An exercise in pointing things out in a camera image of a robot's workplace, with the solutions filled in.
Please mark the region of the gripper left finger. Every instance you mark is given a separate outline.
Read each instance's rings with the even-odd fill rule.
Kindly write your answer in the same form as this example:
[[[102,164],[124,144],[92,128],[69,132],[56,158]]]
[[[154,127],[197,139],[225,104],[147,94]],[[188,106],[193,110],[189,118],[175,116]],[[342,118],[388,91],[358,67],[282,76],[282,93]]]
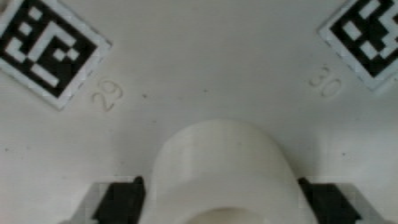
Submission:
[[[58,224],[138,224],[145,199],[143,177],[95,182],[74,213]]]

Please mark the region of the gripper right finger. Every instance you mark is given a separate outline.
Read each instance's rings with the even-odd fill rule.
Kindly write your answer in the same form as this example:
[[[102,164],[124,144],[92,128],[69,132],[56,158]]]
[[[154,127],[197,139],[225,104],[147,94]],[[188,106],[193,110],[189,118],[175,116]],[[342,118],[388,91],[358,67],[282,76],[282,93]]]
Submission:
[[[380,214],[355,187],[346,183],[296,179],[316,224],[380,224]]]

